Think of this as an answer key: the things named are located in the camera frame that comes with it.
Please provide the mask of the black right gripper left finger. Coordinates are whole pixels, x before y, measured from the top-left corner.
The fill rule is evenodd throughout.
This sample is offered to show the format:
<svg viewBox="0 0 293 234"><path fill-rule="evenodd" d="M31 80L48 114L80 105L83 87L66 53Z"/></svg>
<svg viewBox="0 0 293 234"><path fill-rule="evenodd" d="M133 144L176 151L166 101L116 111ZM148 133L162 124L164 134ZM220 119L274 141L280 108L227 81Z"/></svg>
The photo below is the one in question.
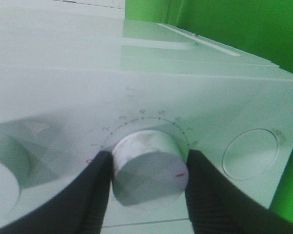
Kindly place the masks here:
<svg viewBox="0 0 293 234"><path fill-rule="evenodd" d="M0 228L0 234L99 234L112 180L112 155L100 151L59 194Z"/></svg>

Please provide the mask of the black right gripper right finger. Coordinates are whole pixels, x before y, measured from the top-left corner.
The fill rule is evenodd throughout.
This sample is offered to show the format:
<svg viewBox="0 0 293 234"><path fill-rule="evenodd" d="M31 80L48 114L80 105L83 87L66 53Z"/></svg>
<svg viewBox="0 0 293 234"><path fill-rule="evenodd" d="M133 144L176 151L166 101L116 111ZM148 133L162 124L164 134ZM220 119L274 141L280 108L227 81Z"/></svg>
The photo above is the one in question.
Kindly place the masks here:
<svg viewBox="0 0 293 234"><path fill-rule="evenodd" d="M199 150L190 150L185 198L196 234L293 234L293 223L252 200Z"/></svg>

